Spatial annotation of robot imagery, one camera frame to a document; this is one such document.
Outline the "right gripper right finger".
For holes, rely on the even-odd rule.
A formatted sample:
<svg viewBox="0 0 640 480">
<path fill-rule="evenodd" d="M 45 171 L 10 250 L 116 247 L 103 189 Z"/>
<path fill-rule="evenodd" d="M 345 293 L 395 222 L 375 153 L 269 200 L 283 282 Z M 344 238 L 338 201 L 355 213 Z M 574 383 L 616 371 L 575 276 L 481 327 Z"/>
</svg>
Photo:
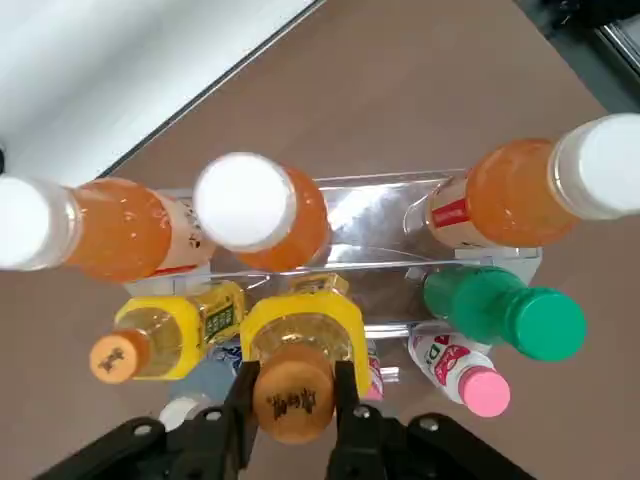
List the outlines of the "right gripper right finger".
<svg viewBox="0 0 640 480">
<path fill-rule="evenodd" d="M 452 418 L 426 413 L 402 424 L 360 401 L 354 365 L 335 364 L 337 440 L 329 479 L 530 479 L 527 471 Z"/>
</svg>

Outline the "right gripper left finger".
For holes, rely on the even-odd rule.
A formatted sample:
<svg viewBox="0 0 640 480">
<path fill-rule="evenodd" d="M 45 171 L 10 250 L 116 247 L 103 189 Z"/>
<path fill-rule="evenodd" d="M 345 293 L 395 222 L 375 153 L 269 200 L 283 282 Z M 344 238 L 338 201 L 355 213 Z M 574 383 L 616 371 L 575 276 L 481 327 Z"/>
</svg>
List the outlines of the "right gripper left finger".
<svg viewBox="0 0 640 480">
<path fill-rule="evenodd" d="M 236 479 L 255 438 L 251 398 L 260 372 L 243 363 L 221 405 L 168 431 L 151 417 L 128 420 L 40 473 L 39 479 Z"/>
</svg>

